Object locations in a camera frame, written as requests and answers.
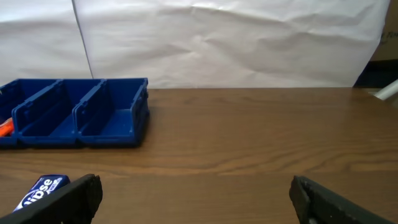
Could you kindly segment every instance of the white tube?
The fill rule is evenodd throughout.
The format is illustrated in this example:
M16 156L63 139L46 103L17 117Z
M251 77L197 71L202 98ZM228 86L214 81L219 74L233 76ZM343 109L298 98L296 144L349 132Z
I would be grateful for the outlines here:
M380 100L385 100L388 97L394 95L396 92L398 92L398 80L384 87L383 89L378 91L374 96L379 98Z

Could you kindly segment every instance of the wooden tabletop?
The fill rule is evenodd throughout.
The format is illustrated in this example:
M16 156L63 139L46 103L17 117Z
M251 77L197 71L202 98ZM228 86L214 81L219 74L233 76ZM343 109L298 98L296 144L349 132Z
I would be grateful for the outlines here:
M350 88L150 90L136 149L0 151L0 215L43 174L98 174L93 223L298 223L306 175L398 223L398 113Z

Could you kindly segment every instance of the blue plastic bin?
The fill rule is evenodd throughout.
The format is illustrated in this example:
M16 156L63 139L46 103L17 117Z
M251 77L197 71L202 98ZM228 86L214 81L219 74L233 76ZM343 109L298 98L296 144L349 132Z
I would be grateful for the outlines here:
M0 123L3 124L11 118L12 110L16 106L55 81L56 79L18 79L0 87ZM17 138L14 133L10 137L0 138L0 145L3 146L16 143Z
M75 108L80 141L139 144L149 115L146 78L103 80Z
M73 109L101 80L57 80L12 112L14 133L25 144L76 143Z

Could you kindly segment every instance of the white paper backdrop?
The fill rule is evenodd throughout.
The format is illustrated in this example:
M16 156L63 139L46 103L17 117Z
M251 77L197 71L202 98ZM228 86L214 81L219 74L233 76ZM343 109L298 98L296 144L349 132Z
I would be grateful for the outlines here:
M352 86L388 0L75 0L95 78L150 87Z
M0 0L0 84L91 78L71 0Z

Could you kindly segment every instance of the wrinkled white paper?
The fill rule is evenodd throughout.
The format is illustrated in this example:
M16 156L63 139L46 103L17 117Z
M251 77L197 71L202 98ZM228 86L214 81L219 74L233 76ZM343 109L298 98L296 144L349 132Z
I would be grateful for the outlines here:
M71 0L0 0L0 85L91 78Z
M150 87L352 86L388 0L75 0L95 78Z

